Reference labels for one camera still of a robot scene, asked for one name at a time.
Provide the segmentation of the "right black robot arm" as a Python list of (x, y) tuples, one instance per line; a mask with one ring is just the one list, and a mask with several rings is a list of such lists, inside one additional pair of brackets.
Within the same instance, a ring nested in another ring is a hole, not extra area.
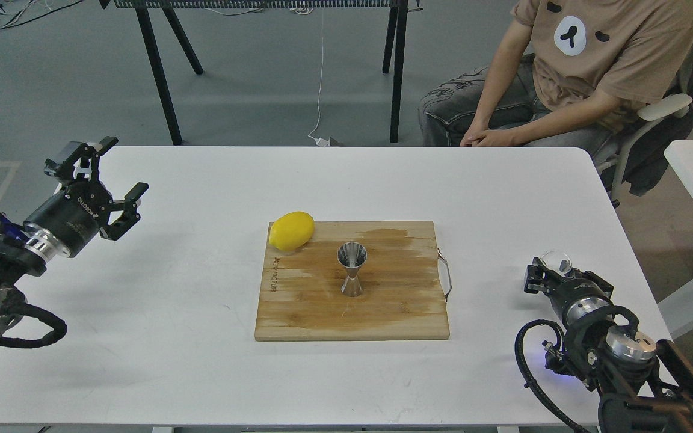
[(556, 342), (544, 342), (545, 367), (575, 376), (599, 394), (602, 432), (693, 432), (693, 367), (670, 340), (639, 330), (639, 319), (611, 301), (613, 285), (591, 271), (574, 268), (568, 257), (552, 265), (535, 257), (527, 267), (527, 293), (550, 299), (559, 322), (537, 319), (518, 331), (514, 353), (525, 387), (564, 424), (573, 421), (539, 386), (523, 353), (532, 327), (545, 325)]

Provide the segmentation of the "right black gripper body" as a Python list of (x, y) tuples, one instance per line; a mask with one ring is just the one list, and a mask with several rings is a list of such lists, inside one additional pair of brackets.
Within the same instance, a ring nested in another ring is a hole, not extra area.
[(575, 287), (571, 277), (548, 295), (551, 306), (564, 325), (572, 325), (588, 313), (602, 307), (611, 306), (614, 287), (595, 287), (595, 285)]

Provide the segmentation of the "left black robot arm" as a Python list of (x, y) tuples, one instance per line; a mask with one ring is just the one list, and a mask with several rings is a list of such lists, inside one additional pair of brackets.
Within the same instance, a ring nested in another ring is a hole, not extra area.
[(116, 137), (72, 141), (56, 159), (46, 160), (46, 175), (60, 181), (57, 192), (22, 224), (0, 213), (0, 346), (41, 348), (65, 337), (65, 321), (30, 304), (16, 282), (42, 276), (53, 257), (75, 257), (95, 236), (116, 241), (140, 219), (148, 184), (137, 183), (114, 200), (99, 179), (100, 158), (117, 143)]

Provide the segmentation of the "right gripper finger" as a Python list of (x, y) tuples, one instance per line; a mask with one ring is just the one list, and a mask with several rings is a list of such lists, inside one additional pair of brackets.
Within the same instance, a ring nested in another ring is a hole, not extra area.
[(580, 269), (572, 268), (569, 272), (569, 277), (572, 278), (575, 287), (591, 287), (593, 285), (595, 287), (611, 287), (610, 283), (592, 271), (581, 271)]
[(564, 281), (564, 274), (545, 263), (542, 258), (534, 257), (532, 263), (527, 266), (525, 275), (525, 293), (544, 293), (549, 295)]

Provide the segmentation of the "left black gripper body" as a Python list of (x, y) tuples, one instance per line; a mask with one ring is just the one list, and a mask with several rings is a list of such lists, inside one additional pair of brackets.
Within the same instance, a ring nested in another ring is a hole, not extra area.
[(24, 221), (25, 230), (48, 231), (61, 255), (75, 257), (108, 225), (112, 195), (102, 188), (69, 188), (54, 194)]

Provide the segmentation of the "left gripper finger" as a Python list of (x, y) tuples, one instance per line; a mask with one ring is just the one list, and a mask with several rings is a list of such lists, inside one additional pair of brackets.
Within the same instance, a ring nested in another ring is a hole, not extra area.
[(60, 182), (54, 195), (65, 194), (71, 185), (87, 184), (94, 195), (102, 192), (112, 197), (99, 179), (99, 162), (118, 142), (117, 137), (105, 137), (98, 143), (72, 141), (54, 159), (47, 158), (44, 173)]
[(123, 200), (110, 200), (100, 206), (100, 236), (118, 241), (140, 221), (138, 207), (140, 199), (148, 190), (148, 183), (137, 183), (127, 192)]

